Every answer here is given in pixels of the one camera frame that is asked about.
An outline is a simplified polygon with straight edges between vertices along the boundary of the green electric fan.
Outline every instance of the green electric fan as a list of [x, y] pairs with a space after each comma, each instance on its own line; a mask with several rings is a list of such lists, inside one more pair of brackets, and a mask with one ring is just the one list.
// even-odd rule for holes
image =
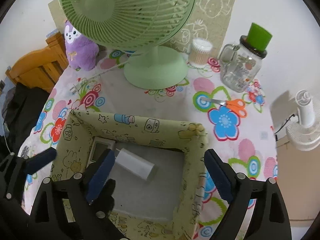
[[195, 0], [60, 0], [70, 23], [97, 44], [136, 51], [124, 67], [126, 79], [144, 89], [164, 89], [188, 73], [182, 55], [159, 46], [187, 21]]

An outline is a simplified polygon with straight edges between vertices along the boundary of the scissors handle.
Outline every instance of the scissors handle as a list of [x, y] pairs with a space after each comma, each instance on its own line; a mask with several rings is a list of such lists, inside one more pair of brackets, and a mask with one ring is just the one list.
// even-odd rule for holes
[[227, 101], [227, 107], [234, 111], [239, 117], [245, 118], [247, 117], [247, 111], [244, 109], [245, 102], [241, 99], [236, 99], [232, 101]]
[[232, 101], [226, 101], [227, 105], [233, 105], [233, 106], [238, 106], [240, 108], [245, 107], [245, 102], [242, 99], [235, 99]]

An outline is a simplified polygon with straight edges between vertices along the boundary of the glass jar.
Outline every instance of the glass jar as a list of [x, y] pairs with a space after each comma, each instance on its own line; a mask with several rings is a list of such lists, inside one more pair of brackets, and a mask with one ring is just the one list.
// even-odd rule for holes
[[243, 92], [262, 66], [267, 51], [259, 51], [240, 38], [240, 44], [227, 44], [218, 58], [221, 66], [221, 81], [236, 92]]

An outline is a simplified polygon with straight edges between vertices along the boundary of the jar handle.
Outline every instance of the jar handle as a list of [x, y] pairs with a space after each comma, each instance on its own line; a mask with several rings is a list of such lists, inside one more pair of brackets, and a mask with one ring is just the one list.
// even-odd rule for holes
[[227, 44], [223, 47], [218, 60], [224, 65], [229, 65], [237, 54], [237, 50], [240, 49], [239, 45]]

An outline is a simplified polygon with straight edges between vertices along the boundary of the scissors blade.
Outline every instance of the scissors blade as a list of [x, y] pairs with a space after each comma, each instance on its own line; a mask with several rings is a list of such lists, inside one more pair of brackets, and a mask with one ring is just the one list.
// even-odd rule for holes
[[210, 99], [210, 98], [206, 98], [206, 97], [202, 97], [201, 100], [206, 101], [206, 102], [211, 102], [213, 104], [219, 104], [222, 106], [224, 106], [226, 104], [226, 102], [223, 100]]

